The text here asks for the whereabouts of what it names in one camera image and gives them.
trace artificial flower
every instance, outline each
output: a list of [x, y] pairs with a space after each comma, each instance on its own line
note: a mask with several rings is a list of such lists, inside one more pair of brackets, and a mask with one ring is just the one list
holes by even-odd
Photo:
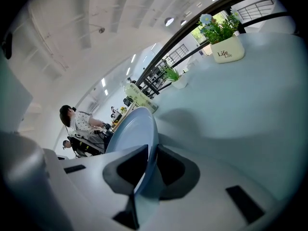
[[231, 13], [234, 15], [235, 19], [238, 21], [240, 20], [240, 14], [237, 12], [237, 10], [231, 9]]
[[201, 32], [201, 33], [205, 33], [206, 30], [208, 30], [209, 28], [210, 28], [210, 26], [205, 26], [205, 27], [203, 27], [203, 28], [200, 30], [200, 32]]
[[202, 14], [200, 16], [200, 21], [204, 25], [210, 24], [211, 21], [212, 21], [212, 16], [210, 14], [207, 14], [207, 13], [206, 14]]

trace black railing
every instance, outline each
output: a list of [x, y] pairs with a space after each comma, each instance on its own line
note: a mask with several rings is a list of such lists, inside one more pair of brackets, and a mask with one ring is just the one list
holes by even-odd
[[243, 20], [253, 20], [270, 13], [275, 0], [260, 0], [238, 10]]
[[164, 84], [162, 77], [165, 73], [162, 70], [162, 67], [165, 67], [166, 64], [172, 67], [177, 66], [179, 63], [183, 62], [183, 58], [187, 59], [187, 53], [188, 49], [184, 44], [182, 44], [175, 51], [165, 57], [165, 59], [159, 62], [155, 68], [151, 69], [150, 74], [143, 80], [144, 86], [141, 90], [151, 97], [153, 97], [153, 94], [159, 94], [158, 89]]
[[[168, 85], [163, 86], [162, 88], [157, 88], [153, 81], [149, 82], [147, 77], [151, 74], [151, 71], [157, 66], [157, 64], [163, 59], [163, 57], [177, 44], [179, 43], [184, 37], [186, 37], [192, 30], [194, 30], [196, 27], [198, 27], [198, 21], [199, 18], [202, 14], [207, 13], [210, 15], [215, 15], [221, 11], [225, 11], [227, 14], [230, 14], [231, 12], [231, 6], [244, 1], [244, 0], [219, 0], [215, 3], [213, 3], [212, 5], [210, 5], [209, 7], [207, 7], [206, 9], [204, 9], [203, 11], [201, 11], [199, 14], [197, 14], [192, 20], [190, 20], [189, 22], [187, 22], [165, 45], [164, 47], [158, 52], [158, 54], [152, 59], [152, 61], [150, 62], [150, 64], [147, 66], [147, 68], [145, 69], [145, 71], [142, 73], [142, 75], [140, 76], [140, 78], [137, 80], [137, 85], [140, 85], [141, 83], [145, 83], [145, 86], [143, 88], [143, 90], [150, 88], [153, 92], [150, 93], [150, 95], [148, 95], [149, 97], [153, 97], [154, 94], [159, 94], [159, 92], [161, 90], [163, 90], [164, 88], [166, 88], [167, 86], [169, 86], [171, 83], [169, 83]], [[256, 3], [261, 3], [264, 2], [265, 0], [260, 0]], [[239, 24], [238, 27], [238, 32], [239, 33], [245, 33], [245, 27], [250, 26], [252, 24], [261, 22], [261, 21], [265, 21], [268, 19], [272, 19], [272, 18], [276, 18], [276, 17], [280, 17], [280, 16], [290, 16], [289, 13], [287, 12], [281, 12], [281, 13], [274, 13], [274, 14], [268, 14], [268, 15], [264, 15], [262, 17], [253, 19], [251, 21], [248, 21], [246, 23], [243, 24]], [[177, 61], [175, 64], [172, 65], [172, 67], [177, 66], [178, 64], [180, 64], [181, 62], [183, 62], [185, 59], [187, 59], [188, 57], [192, 56], [193, 54], [195, 54], [196, 52], [200, 51], [202, 48], [204, 48], [206, 45], [208, 45], [208, 42], [204, 42], [202, 43], [199, 47], [197, 47], [195, 50], [191, 51], [190, 53], [188, 53], [185, 57], [181, 58], [179, 61]], [[163, 73], [161, 73], [158, 77], [161, 78], [163, 77]]]

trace white desk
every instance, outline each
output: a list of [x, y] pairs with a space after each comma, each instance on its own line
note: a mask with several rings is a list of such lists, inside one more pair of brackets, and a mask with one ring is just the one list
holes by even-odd
[[206, 57], [154, 98], [159, 142], [235, 166], [277, 199], [297, 187], [307, 158], [307, 51], [301, 38], [241, 34], [245, 57]]

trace polka dot shirt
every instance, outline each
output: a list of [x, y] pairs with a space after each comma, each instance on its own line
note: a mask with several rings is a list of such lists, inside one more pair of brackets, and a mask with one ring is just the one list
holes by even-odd
[[92, 114], [85, 113], [82, 111], [77, 111], [75, 114], [76, 129], [81, 131], [86, 131], [90, 134], [94, 133], [95, 130], [100, 130], [100, 128], [89, 124], [90, 117], [92, 117]]

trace white wall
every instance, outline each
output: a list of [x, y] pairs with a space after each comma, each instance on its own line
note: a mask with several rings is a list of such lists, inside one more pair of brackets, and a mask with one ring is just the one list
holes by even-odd
[[[199, 43], [197, 42], [197, 40], [191, 34], [188, 34], [175, 47], [173, 47], [172, 50], [170, 50], [169, 52], [171, 53], [171, 52], [175, 51], [182, 44], [184, 44], [186, 46], [186, 48], [188, 49], [188, 53], [200, 46]], [[201, 60], [203, 60], [203, 58], [205, 58], [205, 56], [204, 55], [202, 56], [202, 55], [200, 55], [199, 52], [197, 52], [190, 57], [190, 61], [197, 60], [197, 61], [200, 62]]]
[[111, 124], [112, 118], [111, 115], [111, 106], [114, 106], [115, 109], [120, 109], [122, 106], [126, 107], [123, 103], [123, 99], [126, 98], [123, 87], [119, 87], [111, 96], [105, 101], [98, 110], [93, 114], [93, 117], [103, 122]]
[[140, 57], [138, 59], [138, 61], [136, 62], [135, 68], [134, 68], [134, 72], [131, 76], [132, 80], [137, 80], [139, 79], [139, 77], [141, 76], [141, 74], [143, 73], [144, 69], [146, 68], [149, 63], [151, 62], [151, 60], [153, 60], [153, 58], [156, 56], [156, 54], [162, 49], [163, 44], [158, 42], [155, 44], [155, 46], [153, 47], [153, 49], [151, 50], [152, 46], [147, 47], [146, 49], [144, 49], [141, 54]]
[[190, 61], [191, 58], [192, 58], [192, 56], [187, 58], [187, 59], [185, 59], [183, 62], [181, 62], [179, 65], [177, 65], [175, 67], [175, 69], [178, 71], [178, 73], [180, 75], [183, 73], [184, 68], [186, 68], [186, 66], [187, 66], [187, 64], [188, 64], [188, 62]]
[[78, 106], [78, 110], [82, 110], [84, 112], [90, 112], [89, 107], [92, 103], [96, 103], [96, 101], [90, 95], [88, 95], [84, 98], [84, 100]]
[[[285, 12], [286, 8], [276, 0], [271, 13]], [[259, 32], [279, 32], [292, 34], [295, 32], [295, 21], [290, 16], [283, 16], [264, 21]]]

